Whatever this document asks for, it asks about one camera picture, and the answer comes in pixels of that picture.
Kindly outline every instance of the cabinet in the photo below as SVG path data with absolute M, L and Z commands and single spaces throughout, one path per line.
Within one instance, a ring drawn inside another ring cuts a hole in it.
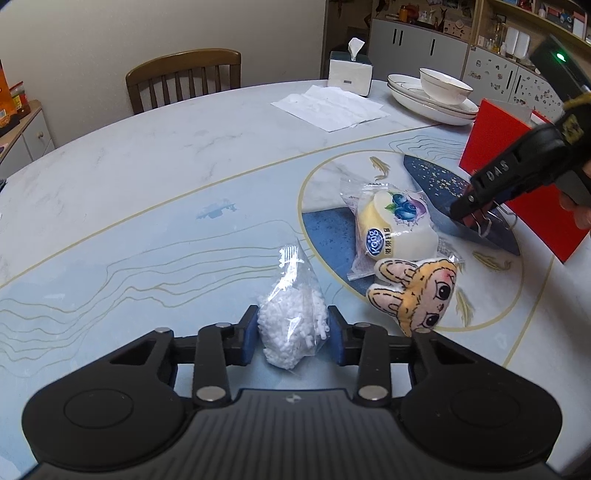
M 478 105 L 483 98 L 508 102 L 519 69 L 483 48 L 471 47 L 462 81 L 473 88 L 469 98 Z
M 374 19 L 369 38 L 369 59 L 374 79 L 388 79 L 391 73 L 419 77 L 421 68 L 462 74 L 467 44 L 412 25 Z
M 17 138 L 0 163 L 0 179 L 7 179 L 13 173 L 31 163 L 29 151 L 23 137 Z
M 428 45 L 429 57 L 425 59 L 423 67 L 447 73 L 457 79 L 460 78 L 468 44 L 435 32 L 427 32 L 427 34 L 429 34 L 431 43 Z
M 550 84 L 522 67 L 517 67 L 509 101 L 535 108 L 552 121 L 563 114 L 562 101 Z
M 47 124 L 45 123 L 45 117 L 43 112 L 39 112 L 38 115 L 31 120 L 27 128 L 22 133 L 25 139 L 31 159 L 33 161 L 38 160 L 45 154 L 45 150 L 51 141 Z
M 0 137 L 0 145 L 7 145 L 0 153 L 0 179 L 9 177 L 55 150 L 41 104 L 37 100 L 31 100 L 30 105 L 31 113 L 17 127 Z
M 562 101 L 542 77 L 483 48 L 470 49 L 462 80 L 474 89 L 474 103 L 488 98 L 527 105 L 552 121 L 563 113 Z

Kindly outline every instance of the clear plastic bag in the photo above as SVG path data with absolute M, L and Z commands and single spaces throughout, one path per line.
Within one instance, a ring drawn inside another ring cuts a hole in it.
M 281 277 L 259 300 L 258 328 L 267 361 L 293 369 L 315 355 L 329 333 L 328 312 L 318 279 L 299 242 L 280 248 Z
M 350 281 L 373 275 L 375 262 L 384 258 L 421 261 L 443 256 L 453 263 L 462 261 L 437 234 L 423 192 L 343 179 L 341 197 L 355 215 L 356 254 L 347 274 Z

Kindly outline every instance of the human hand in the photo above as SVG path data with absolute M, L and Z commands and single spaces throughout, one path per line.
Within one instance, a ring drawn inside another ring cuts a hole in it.
M 591 178 L 591 161 L 583 166 L 585 174 Z M 560 206 L 567 212 L 573 212 L 574 223 L 581 230 L 591 229 L 591 208 L 577 205 L 565 193 L 560 193 Z

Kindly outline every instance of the stacked plates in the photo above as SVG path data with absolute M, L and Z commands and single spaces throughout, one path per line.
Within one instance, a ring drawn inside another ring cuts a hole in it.
M 460 105 L 446 105 L 429 97 L 421 87 L 421 80 L 407 75 L 388 75 L 388 86 L 402 106 L 448 125 L 468 125 L 476 118 L 478 106 L 466 99 Z

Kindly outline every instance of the cabinet handle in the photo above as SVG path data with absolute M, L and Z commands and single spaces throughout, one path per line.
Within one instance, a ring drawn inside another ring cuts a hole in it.
M 517 89 L 519 88 L 519 83 L 521 82 L 521 75 L 519 75 L 519 78 L 517 79 L 517 85 L 515 85 L 515 92 L 517 93 Z
M 509 80 L 507 80 L 507 86 L 505 87 L 505 90 L 509 90 L 509 85 L 511 84 L 511 77 L 513 76 L 513 70 L 511 70 L 511 73 L 509 74 Z

